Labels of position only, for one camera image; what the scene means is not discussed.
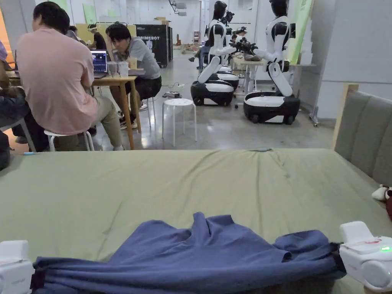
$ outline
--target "poster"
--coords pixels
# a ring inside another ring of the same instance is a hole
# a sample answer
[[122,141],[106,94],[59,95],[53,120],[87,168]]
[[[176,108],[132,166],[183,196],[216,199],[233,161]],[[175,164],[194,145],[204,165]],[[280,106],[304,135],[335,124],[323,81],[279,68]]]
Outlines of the poster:
[[109,10],[107,11],[107,15],[116,17],[116,16],[117,16],[117,13],[116,13],[114,10],[109,9]]
[[293,21],[296,23],[296,38],[290,39],[288,45],[287,59],[291,64],[297,64],[302,48],[302,42],[312,11],[313,0],[297,0],[296,14]]
[[62,9],[64,9],[65,12],[69,15],[67,0],[51,0],[51,2],[56,3]]
[[97,15],[95,12],[95,7],[93,5],[83,4],[83,10],[87,24],[94,24],[97,22]]
[[166,25],[136,25],[136,35],[144,41],[153,53],[160,67],[168,62],[168,44]]

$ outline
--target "bed sheet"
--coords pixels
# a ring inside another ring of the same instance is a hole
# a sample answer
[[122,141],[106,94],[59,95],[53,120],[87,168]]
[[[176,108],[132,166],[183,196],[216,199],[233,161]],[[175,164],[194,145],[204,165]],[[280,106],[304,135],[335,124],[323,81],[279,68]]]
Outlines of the bed sheet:
[[[101,261],[142,222],[156,219],[188,228],[198,211],[206,217],[231,214],[269,242],[312,229],[341,241],[340,224],[355,220],[374,234],[392,236],[383,204],[371,198],[377,187],[326,149],[14,156],[0,172],[0,236],[1,241],[28,240],[32,260]],[[331,287],[336,294],[362,288],[350,277]]]

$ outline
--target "plastic cup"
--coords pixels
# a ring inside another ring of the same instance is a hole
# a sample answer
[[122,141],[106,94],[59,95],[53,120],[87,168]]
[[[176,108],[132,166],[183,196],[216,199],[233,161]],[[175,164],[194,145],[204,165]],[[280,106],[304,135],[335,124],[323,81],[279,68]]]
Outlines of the plastic cup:
[[109,76],[111,76],[112,78],[117,78],[117,77],[119,77],[117,62],[111,61],[111,62],[108,62],[108,63],[107,63],[107,73],[108,73]]
[[122,61],[118,63],[118,71],[120,73],[120,77],[125,78],[128,76],[128,62]]
[[134,57],[128,58],[129,68],[130,69],[137,69],[138,68],[138,60]]

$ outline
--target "laptop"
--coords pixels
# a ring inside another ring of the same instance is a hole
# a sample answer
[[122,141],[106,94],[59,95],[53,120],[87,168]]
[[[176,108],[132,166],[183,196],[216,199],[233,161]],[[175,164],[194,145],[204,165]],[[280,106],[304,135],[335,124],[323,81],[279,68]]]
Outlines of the laptop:
[[91,50],[93,55],[94,78],[100,79],[107,75],[107,52],[105,50]]

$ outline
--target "black shorts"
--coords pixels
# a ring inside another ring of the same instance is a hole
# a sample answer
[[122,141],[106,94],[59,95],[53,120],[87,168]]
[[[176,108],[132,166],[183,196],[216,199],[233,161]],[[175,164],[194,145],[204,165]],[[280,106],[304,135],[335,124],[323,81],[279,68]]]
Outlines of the black shorts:
[[[159,77],[159,78],[156,78],[153,80],[138,77],[135,80],[135,87],[136,87],[136,91],[140,95],[140,100],[155,97],[159,93],[159,91],[161,90],[162,77]],[[131,92],[131,83],[130,82],[125,84],[125,90],[127,91],[127,94],[129,94]]]

